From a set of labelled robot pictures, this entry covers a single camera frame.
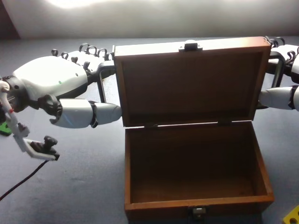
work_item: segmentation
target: gray table surface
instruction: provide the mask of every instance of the gray table surface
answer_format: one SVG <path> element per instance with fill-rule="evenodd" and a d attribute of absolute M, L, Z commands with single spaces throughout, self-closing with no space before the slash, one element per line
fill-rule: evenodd
<path fill-rule="evenodd" d="M 299 37 L 286 37 L 288 44 L 299 45 Z M 12 72 L 53 48 L 77 50 L 88 42 L 112 50 L 112 45 L 184 41 L 184 39 L 76 39 L 0 42 L 0 76 Z M 266 74 L 263 88 L 273 76 Z M 294 85 L 284 76 L 282 86 Z M 115 76 L 104 81 L 107 101 L 119 104 Z M 96 84 L 80 96 L 100 101 Z M 18 114 L 34 140 L 45 135 L 58 139 L 57 162 L 47 163 L 32 179 L 0 203 L 1 224 L 126 224 L 124 213 L 124 133 L 122 120 L 85 129 L 65 129 L 50 124 L 51 116 L 27 108 Z M 262 214 L 264 224 L 281 223 L 299 204 L 299 113 L 266 109 L 256 112 L 253 121 L 259 146 L 270 176 L 275 202 Z M 0 136 L 0 195 L 30 174 L 41 161 L 23 154 L 13 138 Z M 210 218 L 207 224 L 262 223 L 261 217 L 238 216 Z M 177 223 L 186 220 L 140 223 Z"/>

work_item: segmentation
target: open wooden box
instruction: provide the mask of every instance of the open wooden box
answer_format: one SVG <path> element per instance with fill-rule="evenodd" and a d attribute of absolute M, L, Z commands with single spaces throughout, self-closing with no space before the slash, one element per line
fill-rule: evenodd
<path fill-rule="evenodd" d="M 274 200 L 251 123 L 270 44 L 198 44 L 115 48 L 130 220 L 254 213 Z"/>

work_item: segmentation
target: bright light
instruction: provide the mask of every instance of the bright light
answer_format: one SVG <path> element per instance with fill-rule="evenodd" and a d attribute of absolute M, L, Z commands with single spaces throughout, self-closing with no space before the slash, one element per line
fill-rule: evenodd
<path fill-rule="evenodd" d="M 60 8 L 78 8 L 90 6 L 94 3 L 108 0 L 47 0 L 49 3 Z"/>

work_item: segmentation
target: yellow object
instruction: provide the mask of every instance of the yellow object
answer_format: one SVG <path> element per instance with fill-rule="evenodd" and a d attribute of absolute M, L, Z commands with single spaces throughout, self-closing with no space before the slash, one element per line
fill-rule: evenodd
<path fill-rule="evenodd" d="M 294 208 L 286 217 L 284 217 L 284 224 L 299 224 L 299 205 Z"/>

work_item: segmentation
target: green object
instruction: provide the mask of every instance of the green object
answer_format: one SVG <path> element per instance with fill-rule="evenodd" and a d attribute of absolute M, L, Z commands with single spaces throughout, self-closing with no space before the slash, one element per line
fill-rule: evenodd
<path fill-rule="evenodd" d="M 5 136 L 9 136 L 11 135 L 11 130 L 10 128 L 7 126 L 7 123 L 4 122 L 2 125 L 0 125 L 0 134 L 5 135 Z"/>

